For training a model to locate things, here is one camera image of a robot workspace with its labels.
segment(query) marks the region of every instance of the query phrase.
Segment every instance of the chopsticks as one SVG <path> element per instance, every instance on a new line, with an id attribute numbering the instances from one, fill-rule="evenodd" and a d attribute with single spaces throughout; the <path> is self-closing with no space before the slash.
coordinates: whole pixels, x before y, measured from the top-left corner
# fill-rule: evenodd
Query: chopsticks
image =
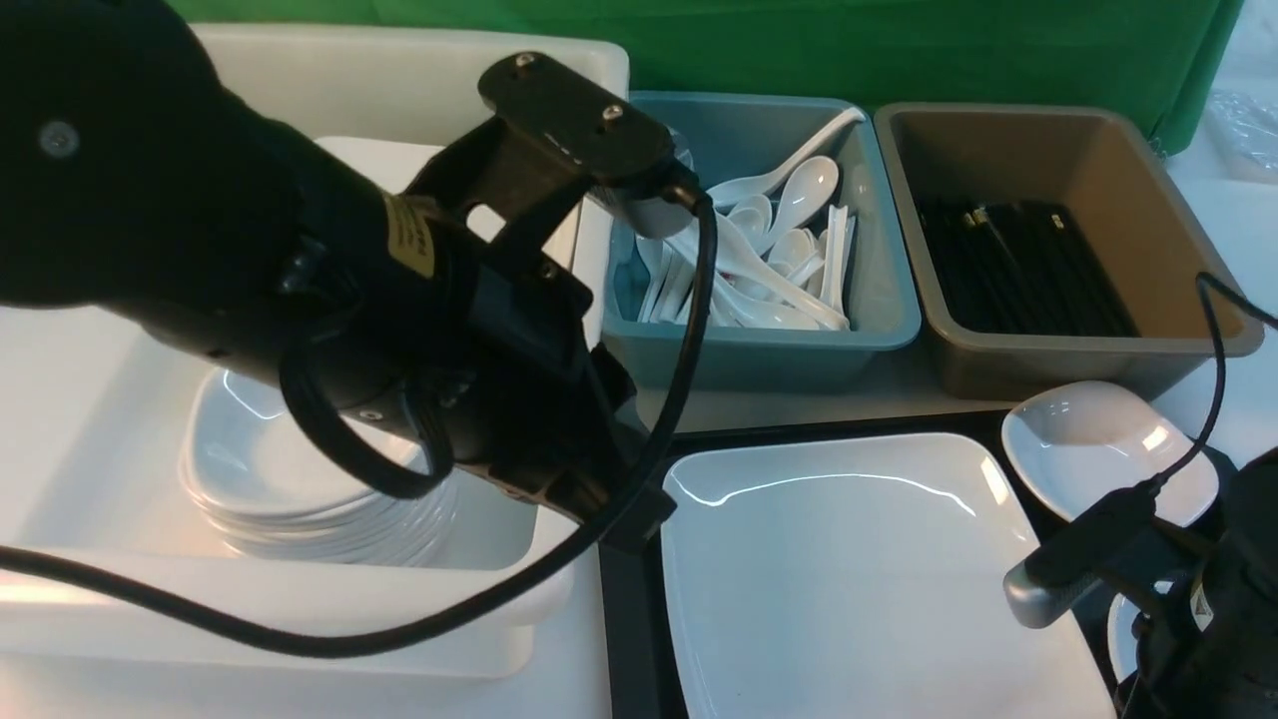
<path id="1" fill-rule="evenodd" d="M 1051 202 L 919 203 L 951 315 L 982 332 L 1137 336 L 1068 208 Z"/>

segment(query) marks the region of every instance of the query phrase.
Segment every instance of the square white plate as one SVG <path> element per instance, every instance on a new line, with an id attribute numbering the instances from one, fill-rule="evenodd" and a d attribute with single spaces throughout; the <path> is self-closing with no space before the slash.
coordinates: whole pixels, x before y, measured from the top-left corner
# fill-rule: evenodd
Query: square white plate
<path id="1" fill-rule="evenodd" d="M 1113 719 L 1072 618 L 1021 627 L 1002 579 L 1038 540 L 957 435 L 686 457 L 666 476 L 666 602 L 689 714 Z"/>

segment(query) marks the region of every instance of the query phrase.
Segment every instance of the black tray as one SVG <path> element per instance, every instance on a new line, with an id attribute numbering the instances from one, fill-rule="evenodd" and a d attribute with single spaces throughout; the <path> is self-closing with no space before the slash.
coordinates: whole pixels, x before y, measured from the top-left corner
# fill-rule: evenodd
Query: black tray
<path id="1" fill-rule="evenodd" d="M 831 423 L 787 428 L 762 428 L 677 435 L 670 457 L 657 474 L 662 481 L 670 467 L 689 455 L 741 447 L 796 444 L 863 437 L 884 437 L 916 433 L 951 433 L 980 443 L 998 461 L 1040 541 L 1058 533 L 1065 522 L 1048 511 L 1025 488 L 1011 469 L 1003 452 L 999 432 L 1006 411 L 897 418 L 856 423 Z M 1223 455 L 1208 450 L 1222 488 L 1236 474 L 1236 467 Z M 1223 525 L 1219 508 L 1199 520 L 1195 531 L 1212 539 L 1219 538 Z M 666 617 L 666 590 L 662 584 L 661 536 L 642 556 L 599 548 L 599 570 L 603 580 L 603 613 L 608 642 L 608 676 L 612 686 L 613 719 L 682 719 L 688 716 L 679 683 L 670 626 Z M 1144 541 L 1127 561 L 1141 575 L 1160 576 L 1182 562 L 1158 541 Z M 1082 628 L 1088 647 L 1112 692 L 1113 669 L 1109 665 L 1105 623 L 1114 594 L 1108 587 L 1091 593 L 1074 610 Z"/>

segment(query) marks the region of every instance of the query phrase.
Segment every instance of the plastic bag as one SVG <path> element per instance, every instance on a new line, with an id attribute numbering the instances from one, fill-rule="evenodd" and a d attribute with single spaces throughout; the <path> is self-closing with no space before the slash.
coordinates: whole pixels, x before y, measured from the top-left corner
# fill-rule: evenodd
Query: plastic bag
<path id="1" fill-rule="evenodd" d="M 1212 91 L 1208 128 L 1237 179 L 1278 184 L 1278 103 Z"/>

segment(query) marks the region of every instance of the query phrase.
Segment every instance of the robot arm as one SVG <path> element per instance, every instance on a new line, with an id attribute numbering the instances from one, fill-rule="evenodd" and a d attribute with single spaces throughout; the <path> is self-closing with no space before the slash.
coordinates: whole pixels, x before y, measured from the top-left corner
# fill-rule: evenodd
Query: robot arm
<path id="1" fill-rule="evenodd" d="M 592 192 L 649 236 L 693 221 L 663 125 L 520 54 L 479 83 L 495 116 L 390 195 L 227 92 L 160 0 L 6 3 L 0 63 L 0 304 L 100 304 L 277 386 L 392 497 L 454 465 L 581 524 L 617 497 L 645 439 L 615 419 L 633 388 L 542 245 Z M 478 204 L 506 220 L 491 243 Z M 422 442 L 429 475 L 341 418 Z M 672 507 L 645 490 L 612 539 L 638 547 Z"/>

